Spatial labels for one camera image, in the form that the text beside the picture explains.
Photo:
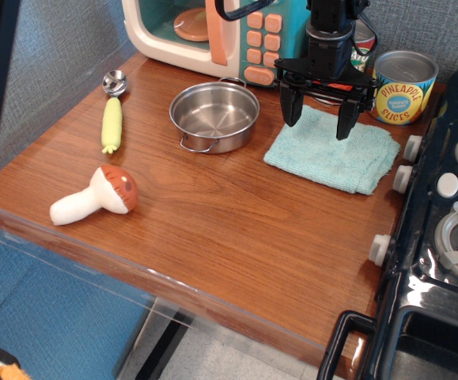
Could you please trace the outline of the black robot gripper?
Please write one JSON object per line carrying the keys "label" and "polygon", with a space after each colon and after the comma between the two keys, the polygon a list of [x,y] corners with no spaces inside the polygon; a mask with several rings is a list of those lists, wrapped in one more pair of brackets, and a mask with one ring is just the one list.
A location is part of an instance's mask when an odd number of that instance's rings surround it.
{"label": "black robot gripper", "polygon": [[377,80],[352,66],[356,21],[342,31],[324,32],[307,25],[308,51],[303,58],[278,59],[276,85],[285,123],[301,117],[305,97],[339,106],[336,138],[347,139],[364,104],[372,104]]}

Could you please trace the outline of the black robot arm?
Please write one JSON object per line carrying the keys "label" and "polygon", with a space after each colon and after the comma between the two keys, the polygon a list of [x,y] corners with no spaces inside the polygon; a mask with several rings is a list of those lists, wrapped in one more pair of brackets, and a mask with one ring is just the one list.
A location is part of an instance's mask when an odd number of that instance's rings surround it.
{"label": "black robot arm", "polygon": [[378,81],[351,63],[356,20],[369,1],[309,1],[304,58],[277,59],[276,83],[282,116],[292,127],[301,118],[304,97],[339,103],[336,138],[347,139],[362,112],[374,106]]}

